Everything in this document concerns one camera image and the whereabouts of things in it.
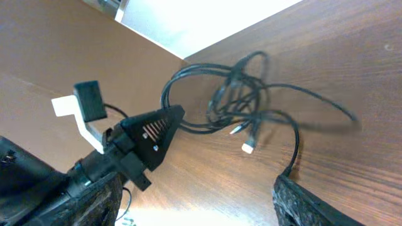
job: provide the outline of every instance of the cable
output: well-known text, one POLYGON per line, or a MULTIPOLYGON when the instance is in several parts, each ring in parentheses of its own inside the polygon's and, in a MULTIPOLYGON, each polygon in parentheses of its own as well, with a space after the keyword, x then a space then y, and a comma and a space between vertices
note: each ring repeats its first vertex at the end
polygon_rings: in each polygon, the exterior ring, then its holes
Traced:
POLYGON ((288 176, 298 154, 300 144, 299 129, 320 132, 344 132, 352 129, 359 123, 357 117, 340 104, 308 89, 284 83, 266 84, 264 81, 268 78, 268 63, 269 58, 265 52, 255 51, 239 60, 233 67, 213 63, 198 63, 184 67, 175 73, 163 88, 160 100, 161 106, 164 109, 170 107, 169 94, 171 86, 180 79, 200 75, 214 75, 225 78, 223 84, 214 92, 208 104, 206 112, 207 123, 195 124, 182 120, 180 128, 193 134, 212 134, 227 126, 240 123, 231 132, 231 134, 235 134, 251 126, 249 138, 242 147, 245 152, 251 153, 256 146, 258 131, 262 122, 290 125, 295 133, 295 149, 289 165, 283 172, 284 175, 288 176), (262 58, 259 78, 252 77, 245 72, 247 64, 256 56, 262 58), (346 115, 352 122, 352 127, 339 125, 322 126, 319 124, 296 122, 289 114, 269 107, 271 100, 269 91, 273 88, 288 88, 321 100, 346 115))
POLYGON ((123 190, 126 191, 126 192, 128 192, 129 200, 128 200, 127 207, 126 207, 126 210, 124 211, 123 215, 121 215, 120 217, 117 217, 117 218, 116 218, 116 221, 120 220, 122 217, 125 216, 125 214, 127 214, 128 210, 129 210, 129 208, 130 208, 130 205, 131 205, 131 199, 132 199, 131 191, 128 190, 128 188, 126 188, 126 187, 124 187, 123 190))
POLYGON ((128 118, 128 115, 126 113, 124 113, 124 111, 122 111, 120 108, 115 107, 111 104, 104 104, 104 105, 105 105, 105 107, 110 108, 110 109, 120 113, 120 115, 122 115, 124 118, 126 118, 126 119, 128 118))

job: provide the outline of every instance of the wooden table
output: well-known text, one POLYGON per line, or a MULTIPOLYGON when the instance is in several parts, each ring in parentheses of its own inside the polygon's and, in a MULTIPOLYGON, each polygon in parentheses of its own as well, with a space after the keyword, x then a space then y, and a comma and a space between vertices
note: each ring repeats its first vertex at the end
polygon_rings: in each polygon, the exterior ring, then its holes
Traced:
MULTIPOLYGON (((304 0, 186 60, 233 65, 255 50, 271 56, 268 82, 306 87, 340 102, 360 119, 359 132, 301 131, 294 180, 367 225, 402 222, 401 1, 304 0)), ((250 73, 258 71, 251 65, 250 73)), ((172 92, 186 117, 200 118, 214 78, 189 79, 172 92)), ((326 105, 289 90, 273 93, 276 108, 298 121, 345 122, 326 105)), ((230 129, 201 136, 179 132, 165 162, 138 195, 138 213, 203 218, 212 225, 277 225, 271 190, 290 159, 289 127, 266 124, 252 155, 246 134, 230 129)))

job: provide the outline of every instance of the wire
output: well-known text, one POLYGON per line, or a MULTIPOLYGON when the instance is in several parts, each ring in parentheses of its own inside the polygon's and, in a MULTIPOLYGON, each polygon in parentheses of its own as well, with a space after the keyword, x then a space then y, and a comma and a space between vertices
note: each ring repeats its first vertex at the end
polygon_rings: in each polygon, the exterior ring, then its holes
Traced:
POLYGON ((200 75, 214 75, 225 78, 223 84, 214 92, 208 104, 206 112, 207 122, 195 124, 182 120, 180 128, 193 134, 212 134, 227 126, 241 123, 240 126, 237 126, 231 132, 231 134, 234 134, 251 126, 249 139, 242 147, 244 151, 250 153, 256 146, 258 131, 262 122, 290 125, 295 133, 295 149, 289 165, 283 172, 284 175, 288 176, 298 154, 300 145, 299 129, 320 132, 344 132, 352 129, 359 123, 357 117, 340 104, 308 89, 285 83, 265 83, 264 81, 268 78, 268 63, 269 57, 265 52, 255 51, 239 60, 233 67, 213 63, 198 63, 184 67, 175 73, 163 88, 160 100, 161 106, 164 109, 170 107, 170 89, 178 80, 200 75), (245 72, 247 64, 256 56, 262 58, 259 78, 252 77, 245 72), (269 91, 273 88, 292 89, 321 100, 346 115, 352 122, 352 127, 339 125, 322 126, 319 124, 296 122, 289 114, 269 107, 271 101, 269 91))
POLYGON ((122 217, 124 217, 125 214, 128 213, 128 210, 129 210, 129 208, 130 208, 130 206, 131 206, 131 199, 132 199, 131 191, 128 190, 128 188, 126 188, 126 187, 124 187, 123 190, 126 191, 126 192, 128 192, 129 200, 128 200, 127 207, 126 207, 126 210, 124 211, 123 215, 121 215, 120 217, 118 217, 118 218, 116 219, 116 221, 118 221, 118 220, 120 220, 122 217))
POLYGON ((110 108, 110 109, 120 113, 120 115, 122 115, 124 118, 126 118, 126 119, 128 118, 128 115, 126 113, 124 113, 124 111, 122 111, 120 108, 113 106, 111 104, 104 104, 104 105, 105 105, 105 107, 110 108))

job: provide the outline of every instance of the black cable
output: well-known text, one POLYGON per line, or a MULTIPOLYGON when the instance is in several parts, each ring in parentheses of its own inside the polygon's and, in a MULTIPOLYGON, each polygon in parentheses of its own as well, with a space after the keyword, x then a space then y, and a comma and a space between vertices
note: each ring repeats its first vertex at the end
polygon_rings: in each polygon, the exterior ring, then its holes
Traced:
POLYGON ((129 200, 128 200, 127 207, 126 207, 126 210, 124 211, 123 215, 121 215, 120 217, 117 217, 117 218, 116 218, 116 221, 120 220, 122 217, 125 216, 125 214, 127 214, 128 210, 129 210, 129 208, 130 208, 130 205, 131 205, 131 199, 132 199, 131 191, 128 190, 128 188, 126 188, 126 187, 124 187, 123 190, 126 191, 126 192, 128 192, 129 200))
POLYGON ((297 123, 289 114, 281 110, 269 108, 271 100, 269 94, 270 89, 288 88, 303 92, 340 110, 350 119, 350 121, 352 121, 353 127, 358 125, 358 121, 354 114, 346 110, 340 104, 322 97, 308 89, 283 83, 265 84, 264 81, 266 81, 268 77, 268 60, 268 55, 265 52, 256 51, 239 60, 233 67, 213 63, 198 63, 184 67, 175 73, 163 88, 161 94, 161 106, 162 108, 170 106, 169 94, 171 86, 180 79, 199 75, 215 75, 224 77, 225 80, 223 84, 214 92, 208 104, 206 113, 207 123, 194 124, 182 120, 180 128, 193 134, 212 134, 227 126, 241 122, 241 125, 237 126, 233 130, 233 133, 240 132, 251 125, 252 129, 245 145, 254 148, 261 122, 270 121, 280 124, 288 124, 295 132, 295 150, 289 165, 283 172, 284 175, 288 176, 298 154, 298 147, 300 144, 299 128, 321 132, 342 132, 350 130, 352 127, 339 125, 321 126, 318 124, 308 124, 303 122, 297 123), (256 56, 262 57, 261 75, 259 78, 252 77, 245 72, 247 64, 256 56))
POLYGON ((105 107, 110 108, 110 109, 120 113, 124 118, 126 118, 126 119, 128 118, 128 115, 126 113, 124 113, 124 111, 122 111, 120 108, 115 107, 111 104, 104 104, 104 105, 105 105, 105 107))

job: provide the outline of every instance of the tangled cable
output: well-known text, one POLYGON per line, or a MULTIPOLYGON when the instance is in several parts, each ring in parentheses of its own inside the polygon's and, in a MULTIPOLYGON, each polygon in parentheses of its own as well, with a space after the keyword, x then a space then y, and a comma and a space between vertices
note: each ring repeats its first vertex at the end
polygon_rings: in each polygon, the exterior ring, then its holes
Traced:
POLYGON ((243 151, 250 154, 256 146, 258 131, 262 122, 268 121, 288 124, 293 128, 295 133, 293 156, 289 165, 282 173, 288 176, 298 154, 300 145, 299 128, 315 131, 342 131, 344 129, 349 130, 350 128, 339 125, 321 126, 318 124, 297 123, 286 112, 269 108, 271 100, 269 94, 270 89, 281 87, 303 92, 340 110, 352 121, 352 126, 357 125, 358 121, 354 114, 341 105, 308 89, 285 83, 264 83, 268 76, 268 60, 268 55, 265 52, 255 51, 239 60, 233 67, 213 63, 198 63, 184 67, 175 73, 163 88, 161 106, 162 108, 170 106, 169 94, 171 86, 180 79, 199 75, 224 77, 224 83, 214 92, 208 104, 206 113, 207 123, 195 124, 183 120, 180 128, 193 134, 212 134, 227 126, 240 123, 240 125, 231 132, 231 134, 235 134, 251 126, 249 138, 242 146, 243 151), (256 56, 262 57, 260 78, 252 77, 245 72, 247 64, 256 56))

